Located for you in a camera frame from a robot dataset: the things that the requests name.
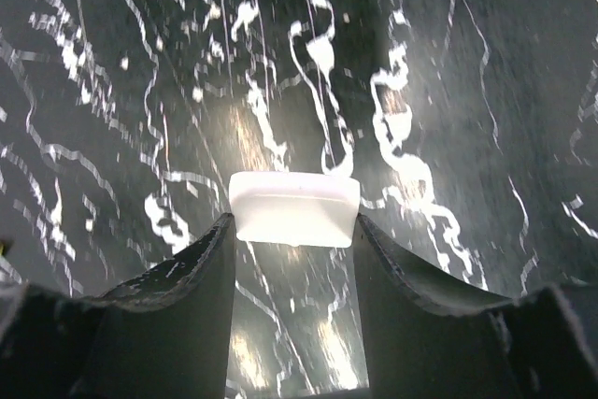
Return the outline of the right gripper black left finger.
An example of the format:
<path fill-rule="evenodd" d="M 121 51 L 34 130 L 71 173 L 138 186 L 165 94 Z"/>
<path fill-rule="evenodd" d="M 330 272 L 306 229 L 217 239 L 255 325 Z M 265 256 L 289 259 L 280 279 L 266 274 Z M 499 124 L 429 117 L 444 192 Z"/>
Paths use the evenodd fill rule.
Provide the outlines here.
<path fill-rule="evenodd" d="M 235 220 L 103 295 L 1 287 L 5 398 L 222 398 Z"/>

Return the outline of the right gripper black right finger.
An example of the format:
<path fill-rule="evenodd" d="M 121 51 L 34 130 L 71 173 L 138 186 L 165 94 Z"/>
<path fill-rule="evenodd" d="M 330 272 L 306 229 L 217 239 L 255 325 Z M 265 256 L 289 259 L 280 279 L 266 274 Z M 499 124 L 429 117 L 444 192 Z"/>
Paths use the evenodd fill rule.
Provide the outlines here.
<path fill-rule="evenodd" d="M 593 398 L 597 289 L 486 292 L 359 215 L 354 272 L 375 398 Z"/>

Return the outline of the white battery cover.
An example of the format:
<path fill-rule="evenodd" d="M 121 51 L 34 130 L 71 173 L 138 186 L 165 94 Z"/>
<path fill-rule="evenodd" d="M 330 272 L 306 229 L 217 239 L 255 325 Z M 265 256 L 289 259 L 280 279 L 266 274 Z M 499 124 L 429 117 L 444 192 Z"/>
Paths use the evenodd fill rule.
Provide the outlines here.
<path fill-rule="evenodd" d="M 241 241 L 293 247 L 351 246 L 361 203 L 354 178 L 303 172 L 231 175 L 229 202 Z"/>

